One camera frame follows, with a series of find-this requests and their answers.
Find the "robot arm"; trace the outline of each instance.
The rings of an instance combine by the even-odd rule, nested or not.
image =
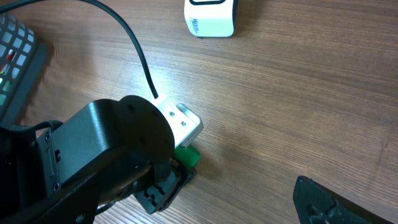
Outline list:
[[[50,125],[38,139],[34,127],[2,128],[2,142],[8,142],[1,151],[8,161],[2,172],[3,198],[8,198],[1,202],[2,221],[73,223],[80,217],[91,223],[98,205],[131,194],[148,213],[166,209],[196,173],[173,158],[174,149],[189,144],[203,125],[183,105],[186,110],[176,111],[166,98],[158,103],[162,111],[138,96],[96,100],[65,124]],[[163,114],[182,120],[186,130],[172,130]]]

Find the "wood grain surface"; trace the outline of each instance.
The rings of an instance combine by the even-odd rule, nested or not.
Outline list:
[[[298,223],[299,175],[398,223],[398,2],[239,0],[226,39],[189,33],[183,0],[103,0],[132,27],[154,83],[203,119],[198,175],[170,208],[134,198],[97,223]],[[53,53],[22,124],[87,103],[151,99],[136,51],[105,12],[47,1],[11,12]]]

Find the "white bracket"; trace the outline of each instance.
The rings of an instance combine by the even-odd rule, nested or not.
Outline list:
[[[183,104],[175,105],[164,94],[151,102],[162,112],[174,135],[175,147],[187,147],[203,130],[203,123],[198,115]]]

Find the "white device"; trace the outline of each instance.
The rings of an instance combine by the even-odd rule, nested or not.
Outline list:
[[[238,0],[185,0],[189,31],[197,37],[230,37]]]
[[[198,115],[183,104],[175,105],[166,95],[159,94],[151,103],[162,112],[172,128],[175,147],[188,147],[203,130],[203,123]]]

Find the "green block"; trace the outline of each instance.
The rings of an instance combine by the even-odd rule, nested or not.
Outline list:
[[[189,145],[188,147],[178,146],[174,149],[174,159],[179,161],[187,169],[193,169],[199,161],[201,155],[195,147]]]

